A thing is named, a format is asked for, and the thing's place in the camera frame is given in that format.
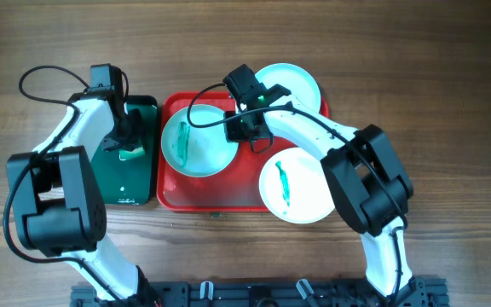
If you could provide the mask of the white plate green smear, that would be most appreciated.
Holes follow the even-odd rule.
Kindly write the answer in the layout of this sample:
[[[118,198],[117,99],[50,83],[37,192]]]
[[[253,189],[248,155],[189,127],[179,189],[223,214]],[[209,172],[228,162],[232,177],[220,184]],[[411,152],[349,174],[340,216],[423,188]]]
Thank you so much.
[[[175,171],[188,177],[209,177],[225,169],[238,152],[224,126],[192,127],[184,107],[170,117],[161,135],[161,150]]]

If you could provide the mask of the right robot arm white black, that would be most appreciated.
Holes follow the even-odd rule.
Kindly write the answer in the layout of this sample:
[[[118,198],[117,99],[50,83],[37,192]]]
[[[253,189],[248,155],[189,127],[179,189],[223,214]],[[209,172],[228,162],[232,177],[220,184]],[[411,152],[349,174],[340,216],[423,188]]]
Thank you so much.
[[[320,161],[338,214],[361,235],[367,280],[389,303],[399,304],[412,277],[403,235],[413,185],[385,133],[376,125],[357,130],[338,124],[279,84],[224,85],[241,107],[223,120],[238,140],[277,136]]]

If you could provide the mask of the green yellow sponge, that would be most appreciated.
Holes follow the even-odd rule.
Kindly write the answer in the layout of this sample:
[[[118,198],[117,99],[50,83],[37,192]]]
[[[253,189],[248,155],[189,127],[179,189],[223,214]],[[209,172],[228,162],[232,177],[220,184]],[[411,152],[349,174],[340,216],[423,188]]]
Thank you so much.
[[[118,152],[118,157],[121,161],[126,161],[126,160],[140,158],[144,154],[145,154],[145,150],[143,146],[140,146],[132,150],[120,149]]]

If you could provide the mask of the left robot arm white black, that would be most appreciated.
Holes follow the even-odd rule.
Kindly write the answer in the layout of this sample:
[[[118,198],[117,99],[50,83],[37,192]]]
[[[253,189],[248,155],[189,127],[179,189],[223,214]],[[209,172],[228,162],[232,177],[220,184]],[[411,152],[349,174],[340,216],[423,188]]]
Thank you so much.
[[[45,142],[9,158],[3,235],[11,252],[30,263],[70,264],[107,302],[160,304],[141,269],[106,235],[106,207],[90,163],[106,139],[110,151],[139,143],[141,132],[132,128],[143,123],[138,108],[156,103],[115,90],[75,93]]]

